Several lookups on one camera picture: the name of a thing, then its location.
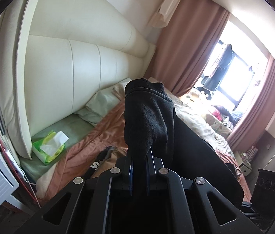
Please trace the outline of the green fitted sheet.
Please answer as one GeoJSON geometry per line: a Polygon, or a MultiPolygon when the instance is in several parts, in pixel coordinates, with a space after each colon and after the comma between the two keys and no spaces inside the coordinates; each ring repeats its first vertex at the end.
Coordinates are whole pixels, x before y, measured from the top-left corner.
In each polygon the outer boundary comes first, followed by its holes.
{"type": "Polygon", "coordinates": [[[93,129],[93,125],[72,114],[34,135],[31,158],[20,158],[21,168],[28,179],[35,183],[93,129]]]}

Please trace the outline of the pink curtain right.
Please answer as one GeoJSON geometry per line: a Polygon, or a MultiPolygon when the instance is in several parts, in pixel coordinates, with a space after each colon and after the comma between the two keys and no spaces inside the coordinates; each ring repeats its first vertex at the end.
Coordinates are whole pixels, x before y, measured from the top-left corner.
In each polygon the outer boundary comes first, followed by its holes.
{"type": "Polygon", "coordinates": [[[252,106],[243,114],[227,142],[232,151],[245,152],[265,131],[275,113],[275,59],[269,56],[263,82],[252,106]]]}

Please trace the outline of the pink curtain left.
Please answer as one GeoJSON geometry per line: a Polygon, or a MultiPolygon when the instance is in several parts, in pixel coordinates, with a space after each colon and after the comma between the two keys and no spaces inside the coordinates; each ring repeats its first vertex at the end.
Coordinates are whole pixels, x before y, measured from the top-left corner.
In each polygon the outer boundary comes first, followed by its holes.
{"type": "Polygon", "coordinates": [[[181,0],[144,75],[180,97],[198,81],[230,17],[212,0],[181,0]]]}

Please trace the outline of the rust orange bed blanket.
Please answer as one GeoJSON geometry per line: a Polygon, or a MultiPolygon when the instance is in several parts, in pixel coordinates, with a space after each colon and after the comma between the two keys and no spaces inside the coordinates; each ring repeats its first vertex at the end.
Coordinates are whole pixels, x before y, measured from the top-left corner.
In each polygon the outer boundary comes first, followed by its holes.
{"type": "MultiPolygon", "coordinates": [[[[237,165],[228,142],[215,133],[196,110],[179,101],[174,106],[177,116],[208,142],[224,163],[237,165]]],[[[38,179],[36,196],[41,204],[46,204],[76,176],[84,175],[107,146],[127,148],[124,141],[124,109],[124,101],[121,101],[84,139],[68,149],[60,161],[38,179]]]]}

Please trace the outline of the pile of clothes by window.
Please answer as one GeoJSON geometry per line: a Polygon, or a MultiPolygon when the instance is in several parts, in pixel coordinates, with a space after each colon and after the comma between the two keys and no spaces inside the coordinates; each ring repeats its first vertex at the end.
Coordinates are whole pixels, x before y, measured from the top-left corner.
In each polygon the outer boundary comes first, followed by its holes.
{"type": "Polygon", "coordinates": [[[236,124],[241,119],[243,113],[239,112],[237,110],[234,110],[233,112],[229,112],[225,107],[223,106],[213,106],[216,108],[221,116],[221,122],[228,128],[233,129],[236,124]]]}

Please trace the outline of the green tissue pack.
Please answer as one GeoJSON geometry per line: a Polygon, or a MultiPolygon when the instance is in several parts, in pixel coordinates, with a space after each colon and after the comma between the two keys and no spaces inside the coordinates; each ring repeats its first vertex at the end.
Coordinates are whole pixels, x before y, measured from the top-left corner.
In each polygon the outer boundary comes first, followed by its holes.
{"type": "Polygon", "coordinates": [[[63,152],[68,139],[64,132],[52,130],[46,137],[32,143],[32,152],[44,165],[48,165],[63,152]]]}

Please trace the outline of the black long-sleeve sweatshirt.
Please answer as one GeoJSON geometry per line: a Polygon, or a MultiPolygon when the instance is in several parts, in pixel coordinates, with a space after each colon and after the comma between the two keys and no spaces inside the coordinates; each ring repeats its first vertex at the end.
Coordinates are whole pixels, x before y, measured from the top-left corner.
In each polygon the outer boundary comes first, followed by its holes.
{"type": "Polygon", "coordinates": [[[125,87],[124,139],[134,163],[149,151],[181,177],[205,178],[227,200],[241,207],[244,190],[215,150],[176,114],[160,82],[144,78],[125,87]]]}

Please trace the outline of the pale green pillow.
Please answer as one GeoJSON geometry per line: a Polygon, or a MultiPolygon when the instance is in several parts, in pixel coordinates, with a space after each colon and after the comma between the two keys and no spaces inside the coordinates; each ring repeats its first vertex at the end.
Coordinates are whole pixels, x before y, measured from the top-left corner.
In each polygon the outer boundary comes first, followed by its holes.
{"type": "Polygon", "coordinates": [[[100,121],[116,107],[122,98],[124,98],[125,86],[131,81],[126,78],[119,83],[108,88],[99,90],[86,103],[85,107],[75,112],[81,119],[96,126],[100,121]]]}

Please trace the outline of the pink curtain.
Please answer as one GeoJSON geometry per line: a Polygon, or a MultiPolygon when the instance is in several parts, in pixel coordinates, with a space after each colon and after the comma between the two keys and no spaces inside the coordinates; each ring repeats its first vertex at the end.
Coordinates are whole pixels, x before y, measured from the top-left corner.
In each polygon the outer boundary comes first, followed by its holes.
{"type": "Polygon", "coordinates": [[[230,17],[212,0],[181,0],[144,75],[180,97],[198,81],[230,17]]]}
{"type": "Polygon", "coordinates": [[[275,113],[275,59],[269,56],[263,82],[252,106],[243,114],[227,142],[232,151],[245,152],[265,131],[275,113]]]}

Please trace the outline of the white bedside cabinet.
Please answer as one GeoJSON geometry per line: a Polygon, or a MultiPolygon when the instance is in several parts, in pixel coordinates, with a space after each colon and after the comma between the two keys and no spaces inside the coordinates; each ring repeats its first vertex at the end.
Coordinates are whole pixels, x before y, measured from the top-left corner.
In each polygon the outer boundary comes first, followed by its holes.
{"type": "Polygon", "coordinates": [[[252,172],[252,167],[251,162],[246,153],[240,153],[236,151],[234,153],[234,157],[243,175],[248,176],[252,172]]]}

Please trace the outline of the stack of folded clothes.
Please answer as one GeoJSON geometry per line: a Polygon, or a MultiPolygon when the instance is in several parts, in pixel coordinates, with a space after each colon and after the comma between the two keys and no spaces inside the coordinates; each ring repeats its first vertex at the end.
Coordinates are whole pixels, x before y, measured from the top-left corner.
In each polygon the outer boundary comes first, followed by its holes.
{"type": "Polygon", "coordinates": [[[83,175],[84,179],[94,179],[101,175],[104,171],[114,168],[116,161],[126,156],[127,148],[108,146],[101,151],[90,168],[83,175]]]}

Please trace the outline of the cream padded headboard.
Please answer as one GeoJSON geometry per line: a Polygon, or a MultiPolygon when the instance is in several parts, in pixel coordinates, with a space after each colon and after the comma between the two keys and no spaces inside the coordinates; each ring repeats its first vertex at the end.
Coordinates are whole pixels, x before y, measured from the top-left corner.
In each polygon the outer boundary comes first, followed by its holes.
{"type": "Polygon", "coordinates": [[[13,0],[0,26],[0,112],[12,154],[98,91],[140,78],[155,46],[106,0],[13,0]]]}

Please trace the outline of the patterned pillow with bear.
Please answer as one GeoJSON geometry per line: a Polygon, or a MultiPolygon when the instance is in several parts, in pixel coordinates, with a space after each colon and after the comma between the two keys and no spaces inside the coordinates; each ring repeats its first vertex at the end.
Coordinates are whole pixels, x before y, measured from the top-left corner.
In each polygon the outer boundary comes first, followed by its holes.
{"type": "Polygon", "coordinates": [[[231,134],[232,130],[219,121],[213,114],[206,113],[204,120],[211,128],[225,139],[231,134]]]}

